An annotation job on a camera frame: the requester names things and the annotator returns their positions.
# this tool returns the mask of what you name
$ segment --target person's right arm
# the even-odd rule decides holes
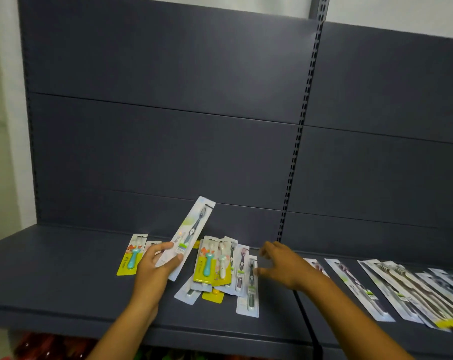
[[[260,255],[271,259],[273,267],[258,268],[258,276],[305,293],[328,322],[349,359],[413,359],[329,277],[289,247],[279,242],[266,242]]]

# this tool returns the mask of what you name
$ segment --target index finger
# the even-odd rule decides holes
[[[152,260],[157,252],[162,252],[163,250],[168,250],[173,248],[173,242],[162,242],[161,244],[152,245],[146,250],[145,257],[148,260]]]
[[[259,250],[259,254],[260,256],[264,256],[266,259],[271,259],[273,256],[273,250],[275,250],[275,246],[271,242],[267,241]]]

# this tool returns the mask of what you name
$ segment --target metal panel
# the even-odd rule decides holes
[[[294,125],[38,94],[30,108],[39,199],[76,183],[283,207]]]
[[[143,232],[171,239],[194,205],[194,200],[118,192],[90,187],[43,186],[41,222],[127,233]],[[281,211],[217,203],[204,233],[229,236],[261,247],[277,239]]]
[[[305,125],[453,143],[453,39],[326,22]]]
[[[303,258],[316,258],[322,263],[325,270],[328,272],[333,281],[350,299],[356,303],[368,316],[368,312],[353,295],[353,293],[342,282],[337,273],[320,257],[299,253]],[[428,356],[439,357],[440,359],[453,357],[453,333],[446,333],[431,329],[419,323],[413,323],[403,320],[395,309],[390,305],[388,300],[383,296],[378,287],[371,281],[367,273],[361,268],[356,260],[341,258],[342,262],[348,266],[351,273],[362,283],[365,287],[374,292],[379,298],[383,307],[388,311],[396,322],[377,322],[377,324],[391,336],[400,346],[406,351],[415,356]],[[303,307],[308,313],[310,322],[315,330],[315,335],[324,347],[339,347],[335,335],[331,331],[328,323],[322,317],[318,309],[307,298],[307,296],[300,293],[300,299]]]
[[[282,243],[295,250],[453,267],[453,231],[288,212]]]
[[[297,123],[316,21],[148,0],[19,0],[31,92]]]
[[[288,210],[453,230],[453,145],[305,127]]]
[[[66,320],[75,318],[96,337],[101,335],[106,330],[101,322],[111,323],[120,315],[133,289],[134,276],[116,276],[129,239],[128,235],[36,225],[0,241],[0,314],[7,314],[5,320],[0,317],[0,327],[16,328],[18,319],[26,330],[34,326],[37,331],[85,332],[74,332]],[[220,353],[276,359],[304,359],[311,353],[293,293],[273,282],[259,285],[258,319],[237,315],[233,296],[226,296],[221,306],[201,298],[193,306],[175,299],[194,271],[195,258],[194,251],[178,280],[168,283],[146,335],[147,344],[171,345],[175,337],[177,347],[200,351],[211,351],[214,344]],[[34,325],[27,319],[30,316],[33,322],[32,314],[37,315]]]

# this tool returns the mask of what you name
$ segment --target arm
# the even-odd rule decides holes
[[[413,359],[329,277],[287,246],[266,242],[260,255],[271,259],[273,267],[258,268],[257,274],[305,293],[328,322],[349,359]]]
[[[158,303],[167,286],[168,276],[180,265],[183,255],[177,255],[156,268],[160,255],[172,242],[151,246],[138,265],[130,303],[91,352],[88,360],[132,360],[158,314]]]

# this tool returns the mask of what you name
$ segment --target person's left hand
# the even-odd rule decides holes
[[[173,242],[163,242],[152,245],[142,259],[137,268],[135,286],[130,300],[130,307],[147,310],[149,322],[151,323],[158,313],[158,303],[163,296],[167,286],[169,275],[182,263],[183,254],[176,255],[172,260],[159,268],[155,267],[161,254],[157,252],[171,249]]]

